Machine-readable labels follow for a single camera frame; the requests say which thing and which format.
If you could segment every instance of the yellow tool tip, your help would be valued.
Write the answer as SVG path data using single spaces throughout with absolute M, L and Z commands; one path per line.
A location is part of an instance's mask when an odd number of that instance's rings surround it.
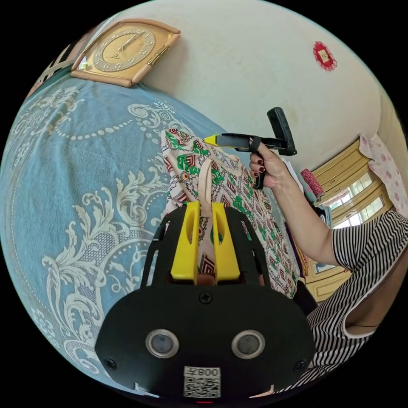
M 206 138 L 204 139 L 204 141 L 205 141 L 206 143 L 208 143 L 209 145 L 218 146 L 218 145 L 217 145 L 217 134 L 214 134 L 214 135 L 212 135 L 212 136 L 206 137 Z

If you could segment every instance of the yellow clamp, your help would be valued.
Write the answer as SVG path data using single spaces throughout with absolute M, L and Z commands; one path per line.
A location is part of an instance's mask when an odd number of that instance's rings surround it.
M 228 226 L 223 203 L 212 203 L 212 221 L 215 253 L 215 284 L 235 281 L 240 271 Z M 174 256 L 171 276 L 177 281 L 193 281 L 197 284 L 198 230 L 200 226 L 200 202 L 187 204 Z

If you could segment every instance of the striped shirt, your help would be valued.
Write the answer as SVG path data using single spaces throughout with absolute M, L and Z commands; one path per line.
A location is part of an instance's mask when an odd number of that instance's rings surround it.
M 299 381 L 278 392 L 317 380 L 353 356 L 374 332 L 346 332 L 349 312 L 373 292 L 408 244 L 408 218 L 389 211 L 363 225 L 334 229 L 331 244 L 339 265 L 351 277 L 308 317 L 316 354 Z

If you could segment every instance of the bed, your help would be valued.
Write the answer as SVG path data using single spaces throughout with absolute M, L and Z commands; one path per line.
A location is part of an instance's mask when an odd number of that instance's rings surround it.
M 144 85 L 84 81 L 69 71 L 29 96 L 10 131 L 0 169 L 2 246 L 17 293 L 48 341 L 83 373 L 120 388 L 94 344 L 113 304 L 138 289 L 164 213 L 169 176 L 159 134 L 178 128 L 202 138 L 224 129 Z M 248 164 L 247 153 L 238 155 Z

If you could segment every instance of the fabric bag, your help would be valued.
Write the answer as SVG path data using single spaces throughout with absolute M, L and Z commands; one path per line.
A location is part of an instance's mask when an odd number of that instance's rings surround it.
M 211 202 L 222 202 L 246 214 L 265 249 L 273 289 L 292 298 L 299 270 L 290 261 L 290 244 L 274 221 L 269 199 L 252 188 L 254 180 L 238 157 L 177 129 L 162 132 L 161 147 L 170 175 L 165 214 L 200 201 L 198 272 L 215 273 Z

